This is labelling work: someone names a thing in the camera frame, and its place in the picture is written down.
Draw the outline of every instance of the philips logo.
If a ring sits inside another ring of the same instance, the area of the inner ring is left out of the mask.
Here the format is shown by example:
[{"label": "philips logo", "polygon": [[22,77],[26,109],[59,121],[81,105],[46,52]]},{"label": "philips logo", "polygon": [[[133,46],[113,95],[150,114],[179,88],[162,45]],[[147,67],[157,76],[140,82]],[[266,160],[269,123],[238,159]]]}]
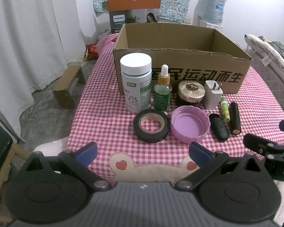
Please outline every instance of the philips logo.
[{"label": "philips logo", "polygon": [[125,21],[124,15],[114,15],[113,18],[114,18],[114,22]]}]

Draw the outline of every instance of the cardboard box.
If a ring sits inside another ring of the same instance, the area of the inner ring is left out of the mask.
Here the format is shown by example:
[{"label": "cardboard box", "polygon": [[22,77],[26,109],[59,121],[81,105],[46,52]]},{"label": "cardboard box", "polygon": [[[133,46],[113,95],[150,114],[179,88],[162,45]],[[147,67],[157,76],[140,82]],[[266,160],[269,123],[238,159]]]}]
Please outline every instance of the cardboard box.
[{"label": "cardboard box", "polygon": [[123,25],[113,48],[119,91],[123,95],[120,59],[141,52],[152,58],[152,86],[161,66],[169,66],[170,83],[177,92],[181,80],[222,83],[224,93],[236,94],[252,58],[215,29],[169,23]]},{"label": "cardboard box", "polygon": [[150,15],[152,22],[159,22],[161,0],[108,0],[103,8],[109,11],[111,33],[120,32],[125,23],[145,23]]}]

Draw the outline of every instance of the red heart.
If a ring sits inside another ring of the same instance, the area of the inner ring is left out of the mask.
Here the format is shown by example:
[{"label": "red heart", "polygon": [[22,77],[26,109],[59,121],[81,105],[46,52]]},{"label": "red heart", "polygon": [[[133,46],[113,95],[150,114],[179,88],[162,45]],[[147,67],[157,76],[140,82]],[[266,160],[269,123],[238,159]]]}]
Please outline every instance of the red heart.
[{"label": "red heart", "polygon": [[126,163],[125,160],[122,160],[122,161],[116,163],[116,167],[117,167],[119,170],[125,170],[126,167],[127,167],[127,163]]},{"label": "red heart", "polygon": [[191,171],[191,170],[194,170],[196,168],[197,168],[197,165],[194,162],[190,161],[190,162],[187,163],[187,170]]}]

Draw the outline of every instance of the wooden stool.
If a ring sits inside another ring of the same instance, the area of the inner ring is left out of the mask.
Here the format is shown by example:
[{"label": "wooden stool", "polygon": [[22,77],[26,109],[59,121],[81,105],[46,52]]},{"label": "wooden stool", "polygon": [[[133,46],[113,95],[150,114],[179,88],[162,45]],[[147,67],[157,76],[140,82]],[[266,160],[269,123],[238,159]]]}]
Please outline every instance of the wooden stool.
[{"label": "wooden stool", "polygon": [[54,96],[57,99],[61,108],[76,108],[71,94],[77,83],[86,83],[81,66],[69,66],[53,89]]}]

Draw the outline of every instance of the white bottle cap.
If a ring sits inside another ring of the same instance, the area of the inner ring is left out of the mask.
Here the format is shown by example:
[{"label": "white bottle cap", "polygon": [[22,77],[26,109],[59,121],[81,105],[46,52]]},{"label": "white bottle cap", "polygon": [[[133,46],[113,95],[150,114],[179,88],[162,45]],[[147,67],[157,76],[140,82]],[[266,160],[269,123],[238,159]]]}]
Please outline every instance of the white bottle cap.
[{"label": "white bottle cap", "polygon": [[127,75],[143,75],[151,70],[151,57],[144,53],[127,54],[121,58],[120,65]]},{"label": "white bottle cap", "polygon": [[162,65],[161,67],[161,76],[167,77],[168,76],[168,65]]}]

